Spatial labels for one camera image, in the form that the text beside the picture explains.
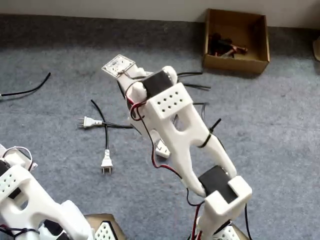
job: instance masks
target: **black cable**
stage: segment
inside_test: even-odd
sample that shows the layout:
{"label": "black cable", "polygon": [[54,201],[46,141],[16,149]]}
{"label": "black cable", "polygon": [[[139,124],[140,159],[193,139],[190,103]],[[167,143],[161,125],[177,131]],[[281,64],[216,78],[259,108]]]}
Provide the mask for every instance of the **black cable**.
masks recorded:
{"label": "black cable", "polygon": [[208,102],[194,102],[193,105],[202,105],[201,118],[202,118],[202,121],[205,121],[205,117],[206,117],[206,106],[209,105],[209,103],[208,103]]}
{"label": "black cable", "polygon": [[219,118],[213,125],[212,127],[209,128],[210,133],[212,133],[215,129],[215,127],[221,122],[221,118]]}
{"label": "black cable", "polygon": [[10,237],[14,237],[14,235],[12,234],[12,232],[6,230],[6,229],[2,229],[0,228],[0,232],[9,235]]}
{"label": "black cable", "polygon": [[205,202],[205,201],[202,201],[202,202],[200,202],[198,204],[191,203],[190,200],[189,200],[189,189],[188,188],[186,188],[186,201],[192,207],[197,207],[197,206],[199,206],[199,205],[201,205],[201,204],[203,204]]}
{"label": "black cable", "polygon": [[[190,77],[190,76],[202,75],[202,74],[203,74],[202,71],[186,71],[186,72],[177,73],[177,76],[178,76],[178,78],[183,78],[183,77]],[[193,84],[193,83],[184,82],[183,85],[185,85],[186,87],[200,89],[200,90],[207,90],[208,91],[211,89],[211,86],[200,85],[200,84]]]}
{"label": "black cable", "polygon": [[206,106],[207,106],[207,102],[205,102],[203,105],[202,105],[202,108],[201,108],[201,118],[202,118],[202,121],[205,122],[205,118],[206,118]]}
{"label": "black cable", "polygon": [[209,91],[211,89],[210,86],[201,85],[201,84],[193,84],[193,83],[183,82],[183,85],[185,85],[186,87],[190,87],[190,88],[194,88],[194,89],[200,89],[200,90],[206,90],[206,91]]}
{"label": "black cable", "polygon": [[249,230],[247,204],[244,207],[244,218],[245,218],[246,232],[248,234],[249,240],[252,240],[251,235],[250,235],[250,230]]}
{"label": "black cable", "polygon": [[[13,234],[12,231],[19,231],[18,233],[16,234]],[[4,234],[7,234],[8,236],[10,237],[13,237],[13,239],[16,239],[18,236],[22,235],[22,234],[25,234],[27,232],[35,232],[37,234],[40,234],[40,232],[36,229],[33,229],[33,228],[14,228],[14,227],[4,227],[4,226],[1,226],[0,227],[0,232],[4,233]]]}
{"label": "black cable", "polygon": [[21,95],[21,94],[28,94],[28,93],[31,93],[31,92],[35,92],[38,89],[40,89],[46,83],[46,81],[49,79],[50,76],[51,76],[51,72],[48,73],[48,75],[45,77],[45,79],[42,81],[42,83],[40,83],[39,86],[37,86],[37,87],[35,87],[35,88],[31,89],[31,90],[12,92],[12,93],[3,93],[3,94],[1,94],[1,96],[7,97],[7,96],[14,96],[14,95]]}
{"label": "black cable", "polygon": [[122,125],[122,124],[117,124],[113,122],[103,122],[103,125],[107,125],[109,128],[114,128],[114,129],[133,129],[134,127],[132,125]]}
{"label": "black cable", "polygon": [[192,75],[202,75],[203,72],[202,71],[186,71],[186,72],[179,72],[176,75],[178,77],[187,77],[187,76],[192,76]]}
{"label": "black cable", "polygon": [[35,232],[37,234],[40,234],[40,232],[38,230],[35,230],[33,228],[26,228],[26,227],[22,228],[22,229],[20,229],[20,228],[9,228],[9,230],[11,230],[11,231],[20,231],[17,234],[13,235],[13,239],[16,239],[16,237],[18,237],[18,236],[20,236],[22,234],[25,234],[27,232]]}
{"label": "black cable", "polygon": [[[91,99],[91,102],[93,103],[93,105],[95,106],[97,111],[99,112],[102,120],[104,122],[106,122],[106,118],[105,118],[104,114],[102,113],[100,107],[92,99]],[[104,124],[104,130],[105,130],[105,149],[109,149],[109,134],[108,134],[108,126],[107,126],[107,124]]]}

